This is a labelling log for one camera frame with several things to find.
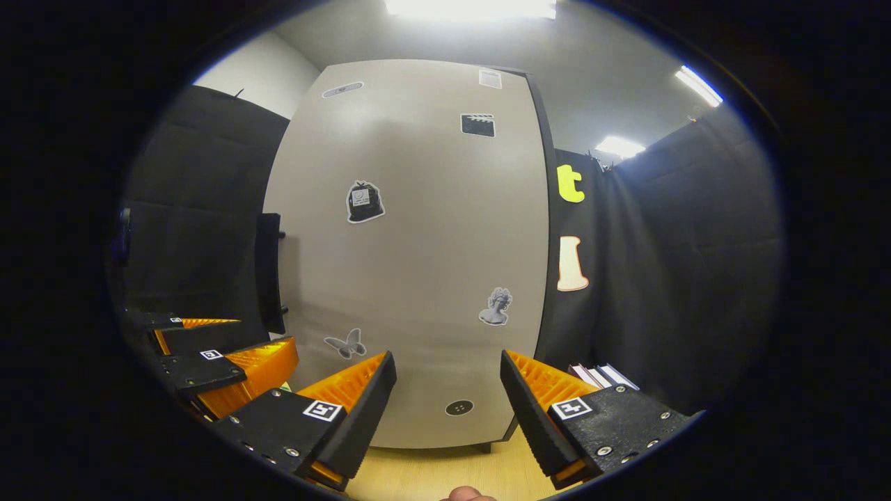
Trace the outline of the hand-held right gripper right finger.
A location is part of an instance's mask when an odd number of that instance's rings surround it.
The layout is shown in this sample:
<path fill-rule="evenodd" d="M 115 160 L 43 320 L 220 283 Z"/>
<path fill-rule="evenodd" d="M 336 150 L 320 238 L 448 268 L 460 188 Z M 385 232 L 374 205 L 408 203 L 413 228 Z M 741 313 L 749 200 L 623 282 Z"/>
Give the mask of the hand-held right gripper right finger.
<path fill-rule="evenodd" d="M 541 471 L 556 489 L 595 481 L 646 459 L 696 424 L 627 381 L 589 384 L 504 349 L 500 382 Z"/>

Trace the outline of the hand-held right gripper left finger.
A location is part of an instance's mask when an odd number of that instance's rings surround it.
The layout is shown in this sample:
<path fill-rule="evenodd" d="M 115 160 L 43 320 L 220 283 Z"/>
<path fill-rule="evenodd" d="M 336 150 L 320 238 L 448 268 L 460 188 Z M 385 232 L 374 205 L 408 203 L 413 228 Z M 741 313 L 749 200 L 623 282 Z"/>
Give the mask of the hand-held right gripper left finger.
<path fill-rule="evenodd" d="M 214 435 L 288 479 L 345 492 L 397 383 L 389 350 L 300 391 L 270 389 L 212 425 Z"/>

